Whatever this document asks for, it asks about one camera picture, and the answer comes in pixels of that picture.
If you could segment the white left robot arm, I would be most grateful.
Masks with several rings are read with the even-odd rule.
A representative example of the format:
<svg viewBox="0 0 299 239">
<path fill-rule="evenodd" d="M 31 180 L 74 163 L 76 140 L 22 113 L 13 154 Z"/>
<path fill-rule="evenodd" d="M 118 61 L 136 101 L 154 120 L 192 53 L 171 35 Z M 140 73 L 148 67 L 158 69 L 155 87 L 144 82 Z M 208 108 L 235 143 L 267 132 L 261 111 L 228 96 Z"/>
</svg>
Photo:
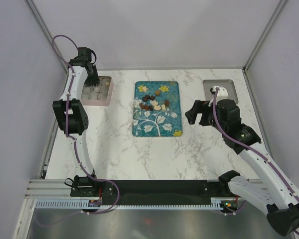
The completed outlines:
<svg viewBox="0 0 299 239">
<path fill-rule="evenodd" d="M 64 93 L 52 103 L 58 126 L 73 146 L 76 169 L 71 187 L 76 192 L 82 189 L 87 196 L 95 196 L 99 191 L 86 141 L 89 119 L 81 103 L 85 81 L 99 81 L 93 56 L 96 56 L 93 50 L 78 48 L 78 55 L 68 62 L 69 74 Z"/>
</svg>

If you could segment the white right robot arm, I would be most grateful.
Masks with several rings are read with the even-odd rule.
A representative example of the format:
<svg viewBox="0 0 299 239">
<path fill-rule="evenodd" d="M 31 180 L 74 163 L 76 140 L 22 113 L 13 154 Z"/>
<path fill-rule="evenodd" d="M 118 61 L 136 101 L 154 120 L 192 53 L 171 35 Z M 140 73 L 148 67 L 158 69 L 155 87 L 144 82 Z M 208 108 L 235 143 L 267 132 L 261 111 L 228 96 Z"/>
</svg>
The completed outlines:
<svg viewBox="0 0 299 239">
<path fill-rule="evenodd" d="M 287 178 L 269 156 L 257 133 L 242 123 L 240 109 L 233 100 L 196 100 L 185 113 L 189 124 L 212 126 L 222 134 L 225 144 L 249 164 L 266 186 L 266 191 L 231 170 L 219 176 L 218 191 L 222 196 L 237 195 L 259 209 L 271 227 L 281 236 L 299 234 L 299 189 Z"/>
</svg>

